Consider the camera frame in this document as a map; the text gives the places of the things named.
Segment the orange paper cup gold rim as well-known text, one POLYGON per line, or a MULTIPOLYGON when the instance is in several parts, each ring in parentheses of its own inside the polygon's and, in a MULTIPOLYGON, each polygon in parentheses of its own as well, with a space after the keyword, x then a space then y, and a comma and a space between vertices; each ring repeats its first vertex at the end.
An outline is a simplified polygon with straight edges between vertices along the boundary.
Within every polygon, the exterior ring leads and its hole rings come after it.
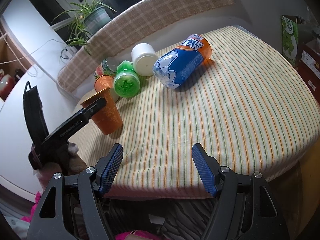
POLYGON ((110 88, 106 87, 105 89, 95 93, 82 101, 80 105, 85 108, 99 98, 106 100, 106 106, 93 115, 92 120, 104 135, 108 135, 115 132, 123 125, 120 113, 110 93, 110 88))

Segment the white plastic cup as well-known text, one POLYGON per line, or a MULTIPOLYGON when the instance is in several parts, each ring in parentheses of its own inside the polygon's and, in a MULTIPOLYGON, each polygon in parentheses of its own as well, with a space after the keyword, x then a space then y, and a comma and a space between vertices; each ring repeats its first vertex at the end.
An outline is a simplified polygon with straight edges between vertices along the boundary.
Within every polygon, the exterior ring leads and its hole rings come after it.
POLYGON ((135 72, 140 76, 152 76, 153 66, 158 56, 148 43, 139 43, 131 51, 132 64, 135 72))

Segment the green grapefruit drink can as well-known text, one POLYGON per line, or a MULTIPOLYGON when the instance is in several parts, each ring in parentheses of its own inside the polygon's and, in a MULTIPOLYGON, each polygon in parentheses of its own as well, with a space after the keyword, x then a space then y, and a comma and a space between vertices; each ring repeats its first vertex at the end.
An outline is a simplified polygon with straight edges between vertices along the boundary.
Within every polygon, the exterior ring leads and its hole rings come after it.
POLYGON ((114 59, 112 57, 108 57, 108 58, 104 59, 103 61, 101 61, 101 63, 96 68, 93 75, 94 75, 95 79, 98 79, 99 77, 101 77, 103 75, 115 77, 118 65, 119 65, 119 62, 116 59, 114 59))

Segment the green plastic jar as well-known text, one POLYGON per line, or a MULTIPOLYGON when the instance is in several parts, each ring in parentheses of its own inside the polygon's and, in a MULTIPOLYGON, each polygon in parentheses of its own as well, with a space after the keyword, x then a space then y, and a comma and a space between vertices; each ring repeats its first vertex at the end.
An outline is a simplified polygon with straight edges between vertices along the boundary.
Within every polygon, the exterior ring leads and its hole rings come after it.
POLYGON ((134 97, 140 90, 140 80, 132 62, 123 61, 118 67, 113 82, 114 91, 122 98, 134 97))

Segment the plaid beige sill cloth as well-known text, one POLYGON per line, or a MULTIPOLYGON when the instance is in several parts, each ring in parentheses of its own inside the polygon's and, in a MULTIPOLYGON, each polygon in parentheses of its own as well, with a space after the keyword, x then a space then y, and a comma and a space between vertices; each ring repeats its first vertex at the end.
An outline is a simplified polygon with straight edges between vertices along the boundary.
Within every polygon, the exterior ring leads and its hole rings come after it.
POLYGON ((234 0, 142 0, 97 31, 61 69, 57 83, 72 93, 107 57, 185 18, 233 5, 234 0))

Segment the red white ceramic vase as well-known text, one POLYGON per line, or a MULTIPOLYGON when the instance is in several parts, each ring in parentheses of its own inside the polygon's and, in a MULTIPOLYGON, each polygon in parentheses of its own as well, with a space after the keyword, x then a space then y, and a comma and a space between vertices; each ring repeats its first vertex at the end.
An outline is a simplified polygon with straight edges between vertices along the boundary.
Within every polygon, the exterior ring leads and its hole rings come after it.
POLYGON ((3 101, 7 99, 14 86, 13 77, 5 74, 4 70, 0 69, 0 97, 3 101))

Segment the blue orange plastic bottle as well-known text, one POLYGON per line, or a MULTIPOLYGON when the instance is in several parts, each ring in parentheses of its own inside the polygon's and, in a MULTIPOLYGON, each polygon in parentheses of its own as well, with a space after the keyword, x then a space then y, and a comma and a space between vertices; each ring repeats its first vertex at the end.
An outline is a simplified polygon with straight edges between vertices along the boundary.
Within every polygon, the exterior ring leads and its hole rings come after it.
POLYGON ((153 74, 167 88, 180 87, 212 54, 204 36, 192 34, 176 48, 161 56, 153 66, 153 74))

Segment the spider plant in pot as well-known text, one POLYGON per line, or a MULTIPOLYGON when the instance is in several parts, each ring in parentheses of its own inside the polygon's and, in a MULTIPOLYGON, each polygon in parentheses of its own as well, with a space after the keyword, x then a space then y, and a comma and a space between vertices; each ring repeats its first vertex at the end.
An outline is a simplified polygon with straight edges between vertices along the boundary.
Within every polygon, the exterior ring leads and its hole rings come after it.
POLYGON ((102 0, 84 0, 83 3, 71 2, 70 5, 74 5, 75 8, 61 12, 53 19, 53 22, 63 14, 74 12, 74 19, 68 24, 71 31, 66 43, 68 46, 79 46, 88 55, 91 55, 88 48, 89 39, 112 20, 106 9, 117 11, 102 0))

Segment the red cardboard box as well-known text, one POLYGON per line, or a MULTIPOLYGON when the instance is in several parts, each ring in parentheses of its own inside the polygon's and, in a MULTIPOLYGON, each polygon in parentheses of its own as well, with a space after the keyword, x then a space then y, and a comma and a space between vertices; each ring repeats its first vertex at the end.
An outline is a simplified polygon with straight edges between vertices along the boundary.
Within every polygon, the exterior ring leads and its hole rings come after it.
POLYGON ((302 54, 298 64, 298 74, 318 102, 320 101, 319 64, 319 38, 315 38, 302 46, 302 54))

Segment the green cardboard box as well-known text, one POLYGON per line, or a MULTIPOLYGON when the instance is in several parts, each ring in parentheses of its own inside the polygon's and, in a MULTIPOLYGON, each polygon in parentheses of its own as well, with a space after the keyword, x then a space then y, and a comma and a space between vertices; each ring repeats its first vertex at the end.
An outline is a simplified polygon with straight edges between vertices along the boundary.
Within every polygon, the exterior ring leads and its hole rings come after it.
POLYGON ((282 55, 293 66, 302 53, 302 45, 312 40, 312 27, 302 16, 281 15, 282 55))

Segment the wooden wall shelf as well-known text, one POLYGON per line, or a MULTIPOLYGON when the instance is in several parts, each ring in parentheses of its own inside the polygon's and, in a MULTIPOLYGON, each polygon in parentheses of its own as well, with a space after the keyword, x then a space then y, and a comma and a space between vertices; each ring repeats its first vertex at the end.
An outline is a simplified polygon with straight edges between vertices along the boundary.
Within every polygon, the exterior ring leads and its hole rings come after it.
POLYGON ((1 69, 13 77, 16 85, 33 64, 32 58, 1 17, 1 69))

